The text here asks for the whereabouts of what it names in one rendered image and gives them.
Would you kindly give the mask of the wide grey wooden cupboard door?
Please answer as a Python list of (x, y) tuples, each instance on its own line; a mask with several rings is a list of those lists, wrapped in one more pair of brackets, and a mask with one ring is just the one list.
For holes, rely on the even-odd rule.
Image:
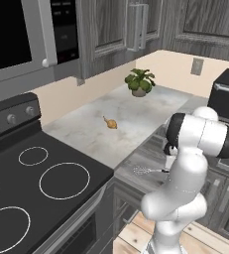
[(229, 62), (229, 0), (167, 0), (163, 49)]

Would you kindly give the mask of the silver and black microwave oven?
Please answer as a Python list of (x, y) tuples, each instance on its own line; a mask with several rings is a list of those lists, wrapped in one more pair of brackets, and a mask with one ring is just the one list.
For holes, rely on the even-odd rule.
[(0, 101), (80, 76), (75, 0), (51, 0), (57, 64), (46, 57), (38, 0), (0, 0)]

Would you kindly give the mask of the black glass hob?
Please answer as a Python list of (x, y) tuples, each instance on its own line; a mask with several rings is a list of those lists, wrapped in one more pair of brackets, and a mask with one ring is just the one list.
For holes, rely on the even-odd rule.
[(104, 185), (114, 194), (113, 170), (46, 134), (40, 118), (32, 92), (0, 101), (0, 254), (32, 254)]

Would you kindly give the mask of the black oven door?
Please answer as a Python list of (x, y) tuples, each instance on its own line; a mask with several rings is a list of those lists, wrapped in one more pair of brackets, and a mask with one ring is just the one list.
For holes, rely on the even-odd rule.
[(83, 223), (41, 254), (112, 254), (113, 193), (105, 196)]

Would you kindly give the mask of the grey wall socket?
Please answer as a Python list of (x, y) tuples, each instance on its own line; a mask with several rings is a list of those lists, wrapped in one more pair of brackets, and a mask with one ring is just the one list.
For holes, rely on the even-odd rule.
[(191, 66), (191, 74), (201, 75), (204, 59), (194, 58)]

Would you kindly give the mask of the brown onion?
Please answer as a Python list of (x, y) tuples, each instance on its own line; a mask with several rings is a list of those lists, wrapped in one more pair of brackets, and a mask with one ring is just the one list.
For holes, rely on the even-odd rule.
[(117, 129), (117, 122), (114, 119), (107, 119), (106, 117), (103, 117), (103, 120), (106, 122), (107, 127), (110, 129)]

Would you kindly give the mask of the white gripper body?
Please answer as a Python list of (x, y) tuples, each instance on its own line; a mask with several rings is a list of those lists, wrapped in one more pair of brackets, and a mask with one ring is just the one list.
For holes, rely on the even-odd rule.
[(165, 169), (167, 171), (169, 171), (171, 169), (174, 160), (175, 160), (175, 156), (166, 156)]

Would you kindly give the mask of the open grey wooden drawer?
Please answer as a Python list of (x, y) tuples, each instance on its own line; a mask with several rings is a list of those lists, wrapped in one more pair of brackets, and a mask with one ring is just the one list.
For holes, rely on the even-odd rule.
[(143, 197), (146, 193), (155, 191), (162, 185), (167, 179), (167, 173), (136, 175), (133, 169), (136, 166), (142, 166), (164, 170), (166, 163), (164, 146), (166, 143), (165, 127), (161, 125), (115, 169), (116, 193), (122, 196)]

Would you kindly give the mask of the green plant in pot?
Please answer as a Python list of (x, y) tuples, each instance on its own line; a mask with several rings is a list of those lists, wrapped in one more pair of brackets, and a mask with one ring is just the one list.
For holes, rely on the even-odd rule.
[(132, 95), (136, 97), (146, 96), (156, 85), (155, 76), (148, 69), (131, 69), (131, 74), (124, 79), (128, 88), (132, 91)]

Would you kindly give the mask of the black toaster oven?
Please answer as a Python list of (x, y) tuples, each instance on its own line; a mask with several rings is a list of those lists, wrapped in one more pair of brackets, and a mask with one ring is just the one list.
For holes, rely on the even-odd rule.
[(226, 68), (214, 81), (207, 103), (219, 119), (229, 123), (229, 68)]

